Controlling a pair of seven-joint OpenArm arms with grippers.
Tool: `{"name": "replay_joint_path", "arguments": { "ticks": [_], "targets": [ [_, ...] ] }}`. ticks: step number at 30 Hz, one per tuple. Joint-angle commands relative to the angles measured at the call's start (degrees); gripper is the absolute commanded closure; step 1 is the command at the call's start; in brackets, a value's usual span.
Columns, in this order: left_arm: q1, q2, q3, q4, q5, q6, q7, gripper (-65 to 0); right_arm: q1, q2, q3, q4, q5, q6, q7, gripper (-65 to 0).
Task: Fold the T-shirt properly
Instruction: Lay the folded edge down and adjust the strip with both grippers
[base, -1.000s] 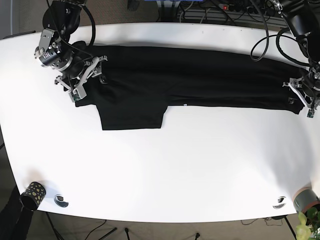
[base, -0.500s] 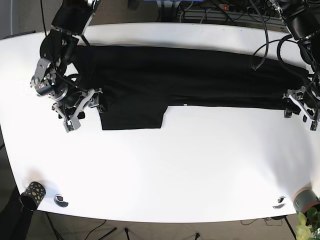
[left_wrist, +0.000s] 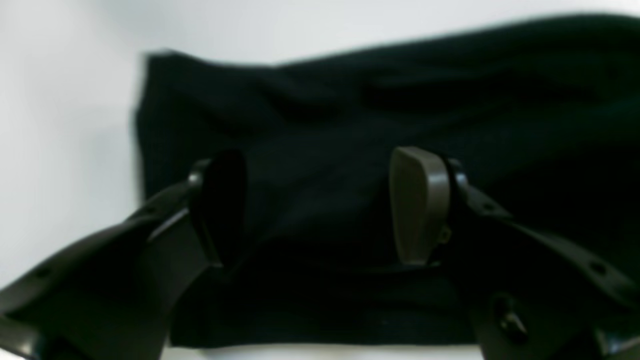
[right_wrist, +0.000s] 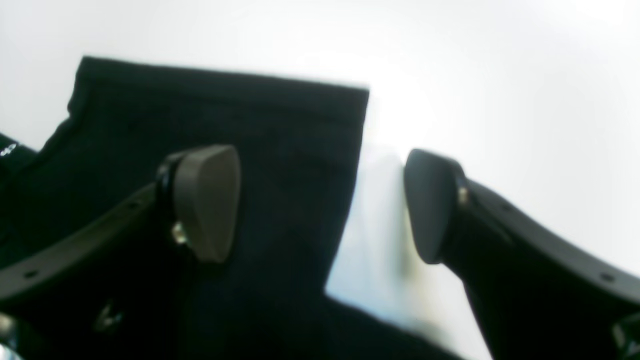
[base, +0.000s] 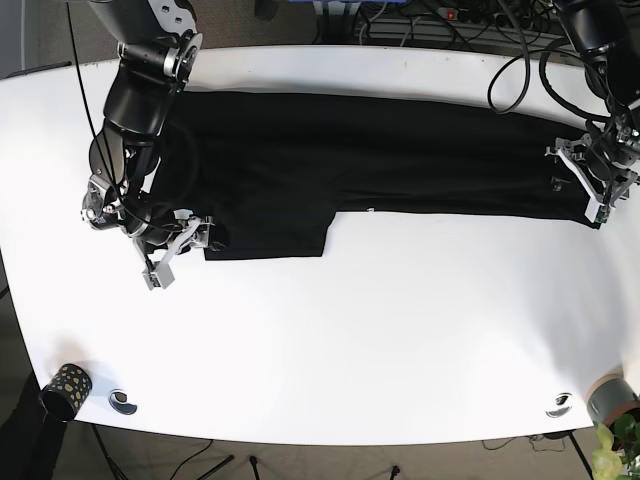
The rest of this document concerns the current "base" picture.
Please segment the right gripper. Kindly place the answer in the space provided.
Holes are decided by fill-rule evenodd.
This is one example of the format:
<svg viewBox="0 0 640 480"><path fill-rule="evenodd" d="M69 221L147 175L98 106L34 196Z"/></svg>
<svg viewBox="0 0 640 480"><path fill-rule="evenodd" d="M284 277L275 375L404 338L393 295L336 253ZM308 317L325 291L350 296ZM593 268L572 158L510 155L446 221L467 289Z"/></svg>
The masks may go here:
<svg viewBox="0 0 640 480"><path fill-rule="evenodd" d="M171 260L193 249L214 251L215 223L192 210L170 210L161 220L129 220L128 236L144 263L143 279L149 290L168 288L175 277Z"/></svg>

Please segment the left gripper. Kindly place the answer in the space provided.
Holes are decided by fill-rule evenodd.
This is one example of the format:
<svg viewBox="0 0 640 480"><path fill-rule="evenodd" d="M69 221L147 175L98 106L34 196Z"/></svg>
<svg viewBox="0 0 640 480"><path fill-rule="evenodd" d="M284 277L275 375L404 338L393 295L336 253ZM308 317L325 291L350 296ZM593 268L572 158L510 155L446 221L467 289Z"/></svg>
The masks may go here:
<svg viewBox="0 0 640 480"><path fill-rule="evenodd" d="M639 173L633 165L639 156L626 147L618 150L627 163L613 160L600 141L580 138L570 141L557 138L554 146L548 146L546 156L561 162L578 180L588 196L584 216L593 225L605 224L619 201L629 198L629 190L639 184Z"/></svg>

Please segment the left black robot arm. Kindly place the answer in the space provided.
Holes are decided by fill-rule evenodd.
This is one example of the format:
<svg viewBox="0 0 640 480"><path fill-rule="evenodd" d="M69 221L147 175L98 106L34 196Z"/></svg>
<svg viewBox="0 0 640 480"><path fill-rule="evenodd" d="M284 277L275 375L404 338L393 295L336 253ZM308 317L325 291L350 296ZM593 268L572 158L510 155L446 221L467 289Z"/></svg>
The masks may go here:
<svg viewBox="0 0 640 480"><path fill-rule="evenodd" d="M563 108L585 120L578 140L558 138L547 149L568 168L588 196L584 216L593 225L607 222L617 201L639 182L639 50L615 1L554 1L565 31L539 60L545 91ZM553 49L570 44L583 62L592 93L603 99L606 117L562 99L551 87L546 65Z"/></svg>

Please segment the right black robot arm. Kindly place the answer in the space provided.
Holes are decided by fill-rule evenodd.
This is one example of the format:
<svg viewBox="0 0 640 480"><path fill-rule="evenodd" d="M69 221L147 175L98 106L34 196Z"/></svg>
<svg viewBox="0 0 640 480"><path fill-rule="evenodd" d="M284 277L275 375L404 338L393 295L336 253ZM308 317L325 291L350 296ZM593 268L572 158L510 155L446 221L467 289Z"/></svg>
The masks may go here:
<svg viewBox="0 0 640 480"><path fill-rule="evenodd" d="M95 230L120 229L145 264L149 289L174 280L171 259L204 248L212 220L174 201L154 202L143 186L161 159L159 138L170 107L188 84L202 35L188 1L92 1L91 10L116 39L119 65L91 131L91 176L81 215Z"/></svg>

